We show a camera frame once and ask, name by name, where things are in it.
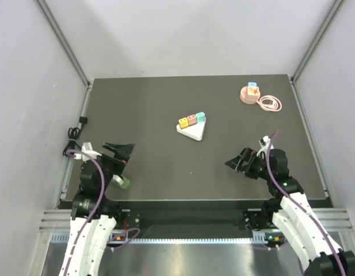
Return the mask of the teal plug adapter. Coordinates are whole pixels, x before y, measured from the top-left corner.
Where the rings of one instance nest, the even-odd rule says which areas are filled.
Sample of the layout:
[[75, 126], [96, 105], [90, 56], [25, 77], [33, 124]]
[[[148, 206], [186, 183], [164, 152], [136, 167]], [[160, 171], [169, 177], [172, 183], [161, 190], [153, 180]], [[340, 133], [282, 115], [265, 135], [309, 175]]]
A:
[[198, 112], [195, 114], [196, 116], [196, 121], [198, 124], [203, 123], [206, 121], [205, 113], [204, 112]]

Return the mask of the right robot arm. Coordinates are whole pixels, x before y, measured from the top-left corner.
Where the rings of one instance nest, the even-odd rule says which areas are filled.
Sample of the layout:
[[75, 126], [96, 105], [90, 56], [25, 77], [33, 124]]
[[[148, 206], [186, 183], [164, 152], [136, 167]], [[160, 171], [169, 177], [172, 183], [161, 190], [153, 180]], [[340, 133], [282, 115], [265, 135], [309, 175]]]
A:
[[295, 251], [304, 275], [355, 275], [355, 254], [345, 251], [312, 210], [299, 182], [289, 174], [281, 149], [268, 153], [244, 148], [225, 165], [250, 179], [266, 181], [272, 198], [262, 206], [254, 229], [276, 227]]

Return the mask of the yellow plug adapter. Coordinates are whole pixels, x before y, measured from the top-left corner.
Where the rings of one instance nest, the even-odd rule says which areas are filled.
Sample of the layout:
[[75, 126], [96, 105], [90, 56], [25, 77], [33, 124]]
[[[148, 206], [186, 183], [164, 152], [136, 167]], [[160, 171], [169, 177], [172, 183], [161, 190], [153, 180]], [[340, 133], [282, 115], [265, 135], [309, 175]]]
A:
[[187, 128], [189, 126], [189, 120], [186, 117], [180, 118], [178, 124], [181, 129]]

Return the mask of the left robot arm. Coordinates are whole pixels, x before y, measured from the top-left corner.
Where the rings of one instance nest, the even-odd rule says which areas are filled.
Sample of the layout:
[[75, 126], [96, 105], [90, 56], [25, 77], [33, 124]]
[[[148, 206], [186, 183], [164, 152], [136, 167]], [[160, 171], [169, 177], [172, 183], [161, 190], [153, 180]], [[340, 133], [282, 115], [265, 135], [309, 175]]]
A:
[[112, 231], [124, 222], [121, 205], [107, 199], [110, 183], [121, 188], [130, 184], [123, 176], [135, 147], [104, 142], [112, 156], [93, 150], [90, 142], [80, 150], [68, 148], [64, 155], [82, 161], [79, 189], [72, 200], [70, 234], [60, 275], [98, 275]]

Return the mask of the pink plug adapter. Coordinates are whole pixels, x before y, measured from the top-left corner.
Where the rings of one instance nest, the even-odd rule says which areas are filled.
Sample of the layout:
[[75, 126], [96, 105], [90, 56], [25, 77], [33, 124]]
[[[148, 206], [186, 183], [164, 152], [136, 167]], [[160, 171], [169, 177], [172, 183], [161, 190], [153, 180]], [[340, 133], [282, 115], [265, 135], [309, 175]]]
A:
[[190, 115], [190, 116], [187, 116], [186, 118], [188, 119], [188, 125], [189, 125], [189, 126], [192, 126], [192, 125], [197, 124], [197, 117], [196, 117], [195, 114], [192, 114], [192, 115]]

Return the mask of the white triangular power strip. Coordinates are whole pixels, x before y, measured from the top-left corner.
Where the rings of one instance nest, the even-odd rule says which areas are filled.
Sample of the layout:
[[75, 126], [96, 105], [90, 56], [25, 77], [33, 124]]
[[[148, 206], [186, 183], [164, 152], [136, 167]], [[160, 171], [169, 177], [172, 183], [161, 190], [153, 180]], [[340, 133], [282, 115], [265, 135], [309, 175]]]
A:
[[204, 122], [197, 123], [195, 125], [192, 125], [192, 126], [189, 126], [189, 127], [183, 128], [183, 129], [181, 129], [180, 125], [177, 124], [176, 131], [184, 136], [187, 136], [187, 137], [193, 139], [193, 140], [202, 141], [206, 123], [207, 122], [204, 121]]

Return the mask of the pink round socket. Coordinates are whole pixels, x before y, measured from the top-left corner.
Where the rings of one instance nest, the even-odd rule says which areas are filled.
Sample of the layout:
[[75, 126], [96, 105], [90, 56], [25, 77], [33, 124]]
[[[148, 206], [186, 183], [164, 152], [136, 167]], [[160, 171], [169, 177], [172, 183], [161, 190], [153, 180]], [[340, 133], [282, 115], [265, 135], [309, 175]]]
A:
[[241, 89], [239, 97], [245, 104], [256, 104], [261, 97], [258, 86], [245, 86]]

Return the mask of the blue plug adapter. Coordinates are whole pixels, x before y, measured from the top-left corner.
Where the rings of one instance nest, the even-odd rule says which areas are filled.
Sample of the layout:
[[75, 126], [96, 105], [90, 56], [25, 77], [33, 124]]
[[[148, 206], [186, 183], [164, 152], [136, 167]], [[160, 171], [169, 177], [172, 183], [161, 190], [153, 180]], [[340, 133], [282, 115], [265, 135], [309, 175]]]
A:
[[257, 87], [257, 83], [256, 82], [249, 82], [247, 85], [248, 86]]

